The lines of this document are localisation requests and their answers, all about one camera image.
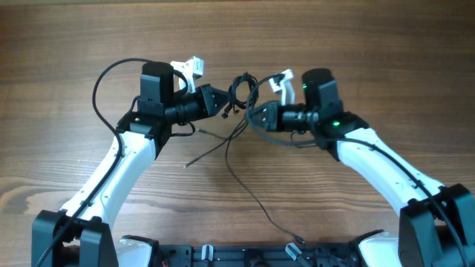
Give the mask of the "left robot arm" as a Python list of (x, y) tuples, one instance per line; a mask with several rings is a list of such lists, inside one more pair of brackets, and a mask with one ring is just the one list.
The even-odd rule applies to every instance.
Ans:
[(57, 212), (41, 211), (32, 226), (32, 266), (166, 266), (158, 241), (125, 236), (114, 242), (119, 210), (167, 141), (173, 125), (192, 125), (227, 104), (223, 90), (196, 86), (204, 61), (141, 59), (140, 94), (111, 126), (113, 143), (82, 188)]

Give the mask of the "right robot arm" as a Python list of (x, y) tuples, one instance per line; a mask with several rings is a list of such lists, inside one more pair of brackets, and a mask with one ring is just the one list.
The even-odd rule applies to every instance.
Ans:
[(309, 133), (301, 148), (317, 146), (365, 178), (399, 218), (397, 235), (377, 230), (351, 248), (360, 266), (472, 266), (474, 196), (463, 185), (445, 186), (388, 147), (359, 116), (346, 111), (330, 70), (302, 76), (305, 101), (295, 103), (292, 72), (269, 76), (278, 101), (258, 104), (258, 90), (246, 100), (246, 120), (265, 140), (274, 132)]

